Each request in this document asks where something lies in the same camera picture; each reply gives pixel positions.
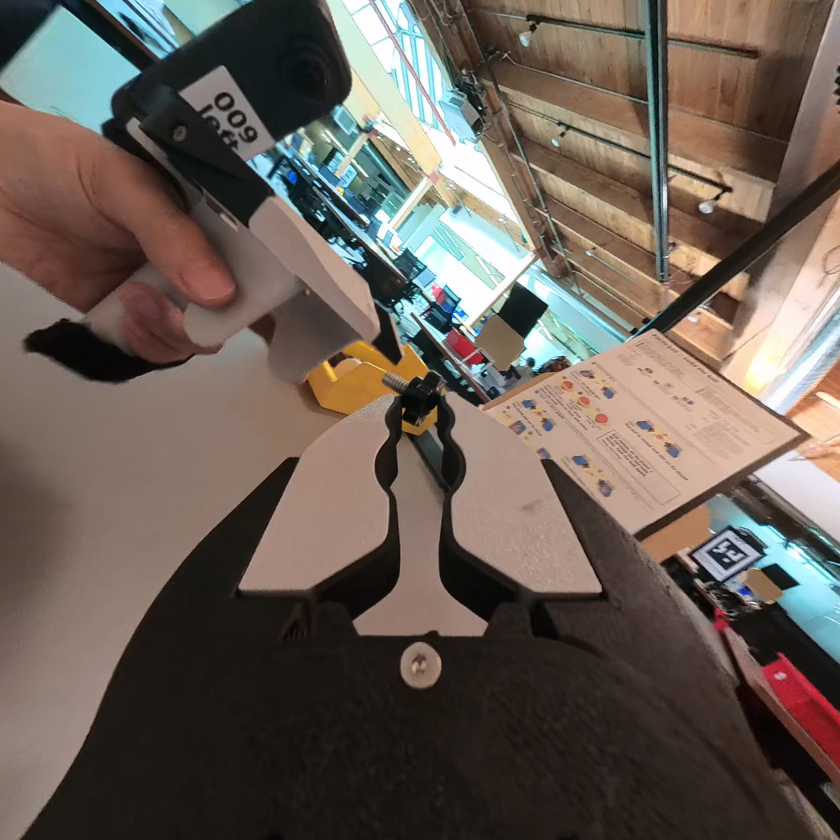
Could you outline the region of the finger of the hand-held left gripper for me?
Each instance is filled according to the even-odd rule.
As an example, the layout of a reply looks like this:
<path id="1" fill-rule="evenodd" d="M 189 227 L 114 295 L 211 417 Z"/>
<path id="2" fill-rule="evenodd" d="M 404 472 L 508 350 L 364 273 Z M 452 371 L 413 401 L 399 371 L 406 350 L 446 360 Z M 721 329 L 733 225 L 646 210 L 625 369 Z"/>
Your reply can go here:
<path id="1" fill-rule="evenodd" d="M 289 202 L 267 199 L 248 228 L 301 287 L 270 311 L 275 331 L 269 367 L 279 379 L 302 381 L 358 341 L 374 346 L 393 364 L 403 360 L 392 316 L 375 302 L 368 282 Z"/>

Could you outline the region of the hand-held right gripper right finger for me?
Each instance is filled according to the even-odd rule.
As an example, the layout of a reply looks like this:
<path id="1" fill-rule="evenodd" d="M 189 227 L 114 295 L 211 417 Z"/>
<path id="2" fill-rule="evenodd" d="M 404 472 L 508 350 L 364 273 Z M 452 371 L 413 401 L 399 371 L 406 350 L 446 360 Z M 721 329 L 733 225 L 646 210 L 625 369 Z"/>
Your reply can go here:
<path id="1" fill-rule="evenodd" d="M 440 399 L 440 580 L 472 612 L 593 599 L 602 583 L 543 462 L 462 398 Z"/>

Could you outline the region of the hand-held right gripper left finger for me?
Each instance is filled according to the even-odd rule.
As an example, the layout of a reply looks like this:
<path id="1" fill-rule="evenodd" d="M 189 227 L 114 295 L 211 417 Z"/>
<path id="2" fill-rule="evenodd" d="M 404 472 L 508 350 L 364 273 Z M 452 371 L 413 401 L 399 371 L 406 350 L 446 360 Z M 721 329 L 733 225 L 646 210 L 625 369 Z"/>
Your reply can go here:
<path id="1" fill-rule="evenodd" d="M 402 435 L 397 396 L 345 417 L 298 459 L 241 595 L 372 607 L 395 588 L 400 536 L 392 484 Z"/>

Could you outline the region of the yellow plastic bin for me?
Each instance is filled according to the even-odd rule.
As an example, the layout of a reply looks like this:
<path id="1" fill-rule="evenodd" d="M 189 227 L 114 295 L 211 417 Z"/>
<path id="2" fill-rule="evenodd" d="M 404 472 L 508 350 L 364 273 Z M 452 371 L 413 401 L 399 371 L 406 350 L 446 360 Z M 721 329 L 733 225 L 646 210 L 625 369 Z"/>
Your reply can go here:
<path id="1" fill-rule="evenodd" d="M 308 383 L 318 403 L 330 411 L 351 415 L 382 396 L 396 393 L 382 383 L 386 373 L 410 382 L 430 373 L 414 349 L 402 347 L 398 364 L 390 362 L 378 349 L 366 342 L 352 343 L 343 351 L 344 358 L 336 365 L 323 362 L 308 375 Z"/>

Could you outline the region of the black knob bolt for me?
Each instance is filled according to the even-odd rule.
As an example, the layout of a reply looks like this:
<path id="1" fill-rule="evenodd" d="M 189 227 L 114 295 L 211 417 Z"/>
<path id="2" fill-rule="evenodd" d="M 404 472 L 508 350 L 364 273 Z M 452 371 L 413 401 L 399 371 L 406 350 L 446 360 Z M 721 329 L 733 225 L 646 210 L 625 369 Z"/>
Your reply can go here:
<path id="1" fill-rule="evenodd" d="M 463 457 L 456 453 L 451 437 L 455 415 L 447 405 L 442 377 L 431 371 L 424 377 L 408 381 L 394 372 L 386 372 L 381 382 L 400 396 L 405 424 L 419 428 L 432 414 L 435 415 L 437 432 L 424 431 L 415 435 L 413 446 L 437 486 L 443 492 L 454 490 L 463 472 Z"/>

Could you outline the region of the red plastic bin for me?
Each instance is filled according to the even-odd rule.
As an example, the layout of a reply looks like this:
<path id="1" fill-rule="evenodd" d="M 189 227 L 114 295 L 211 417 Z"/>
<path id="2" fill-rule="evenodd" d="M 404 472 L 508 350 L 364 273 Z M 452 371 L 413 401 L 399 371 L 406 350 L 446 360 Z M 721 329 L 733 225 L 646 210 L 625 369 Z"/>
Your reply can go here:
<path id="1" fill-rule="evenodd" d="M 762 671 L 775 699 L 838 770 L 838 710 L 783 653 Z"/>

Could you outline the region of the person's left hand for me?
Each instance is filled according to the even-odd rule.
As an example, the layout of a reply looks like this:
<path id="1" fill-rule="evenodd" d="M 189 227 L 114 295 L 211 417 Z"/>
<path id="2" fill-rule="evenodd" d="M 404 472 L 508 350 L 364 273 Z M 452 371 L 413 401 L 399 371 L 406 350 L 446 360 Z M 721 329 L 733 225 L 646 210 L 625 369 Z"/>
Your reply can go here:
<path id="1" fill-rule="evenodd" d="M 151 263 L 221 308 L 235 280 L 151 164 L 53 114 L 1 104 L 1 260 L 79 312 Z"/>

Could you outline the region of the printed instruction sheet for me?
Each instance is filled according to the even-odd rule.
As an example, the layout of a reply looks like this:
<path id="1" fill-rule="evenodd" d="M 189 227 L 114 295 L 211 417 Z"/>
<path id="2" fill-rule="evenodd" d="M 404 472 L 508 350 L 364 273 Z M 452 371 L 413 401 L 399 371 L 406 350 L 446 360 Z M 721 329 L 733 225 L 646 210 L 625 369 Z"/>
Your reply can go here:
<path id="1" fill-rule="evenodd" d="M 657 331 L 536 377 L 485 410 L 638 540 L 807 439 Z"/>

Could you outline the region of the black panel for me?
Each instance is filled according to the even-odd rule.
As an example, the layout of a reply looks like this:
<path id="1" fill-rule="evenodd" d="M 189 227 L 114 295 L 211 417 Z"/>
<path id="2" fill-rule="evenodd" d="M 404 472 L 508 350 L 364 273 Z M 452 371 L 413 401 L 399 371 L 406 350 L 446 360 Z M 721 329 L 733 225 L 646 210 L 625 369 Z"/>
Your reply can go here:
<path id="1" fill-rule="evenodd" d="M 524 340 L 548 309 L 548 303 L 521 283 L 515 283 L 507 293 L 498 317 Z"/>

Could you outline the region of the black white marker sign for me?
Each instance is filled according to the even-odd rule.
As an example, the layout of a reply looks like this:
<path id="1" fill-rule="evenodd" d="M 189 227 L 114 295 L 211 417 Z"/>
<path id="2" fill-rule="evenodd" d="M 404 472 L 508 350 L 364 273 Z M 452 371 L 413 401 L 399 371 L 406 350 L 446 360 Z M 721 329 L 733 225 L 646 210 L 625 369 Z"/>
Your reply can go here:
<path id="1" fill-rule="evenodd" d="M 762 560 L 767 550 L 767 544 L 750 530 L 727 526 L 688 556 L 710 581 L 724 584 Z"/>

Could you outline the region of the black vertical pole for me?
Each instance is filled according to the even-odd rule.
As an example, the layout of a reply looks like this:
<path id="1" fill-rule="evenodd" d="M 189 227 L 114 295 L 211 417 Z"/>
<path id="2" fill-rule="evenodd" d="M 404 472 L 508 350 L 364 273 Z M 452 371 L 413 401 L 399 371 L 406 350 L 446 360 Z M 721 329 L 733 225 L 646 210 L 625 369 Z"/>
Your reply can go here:
<path id="1" fill-rule="evenodd" d="M 649 331 L 665 333 L 686 319 L 694 310 L 702 308 L 714 298 L 736 275 L 771 251 L 781 240 L 807 219 L 839 190 L 839 162 L 835 162 L 814 182 L 772 216 L 757 232 L 748 237 L 728 257 L 722 259 L 708 273 L 670 303 L 663 311 L 646 322 L 634 336 Z"/>

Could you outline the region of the grey metal pipe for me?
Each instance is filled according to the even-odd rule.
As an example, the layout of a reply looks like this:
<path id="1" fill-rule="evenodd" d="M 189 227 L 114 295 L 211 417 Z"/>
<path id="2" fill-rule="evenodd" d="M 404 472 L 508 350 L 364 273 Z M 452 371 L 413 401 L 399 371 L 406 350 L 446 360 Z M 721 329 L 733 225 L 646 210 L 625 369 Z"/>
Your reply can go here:
<path id="1" fill-rule="evenodd" d="M 645 1 L 647 115 L 656 277 L 669 279 L 669 39 L 666 1 Z"/>

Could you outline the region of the silver ventilation duct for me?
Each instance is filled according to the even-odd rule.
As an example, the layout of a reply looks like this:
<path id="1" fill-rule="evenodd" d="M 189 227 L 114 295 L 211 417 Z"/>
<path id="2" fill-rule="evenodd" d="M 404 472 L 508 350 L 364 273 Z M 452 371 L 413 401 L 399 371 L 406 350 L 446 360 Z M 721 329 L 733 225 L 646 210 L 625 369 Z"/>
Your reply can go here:
<path id="1" fill-rule="evenodd" d="M 839 287 L 780 364 L 780 372 L 760 400 L 784 414 L 797 404 L 834 366 L 839 355 Z"/>

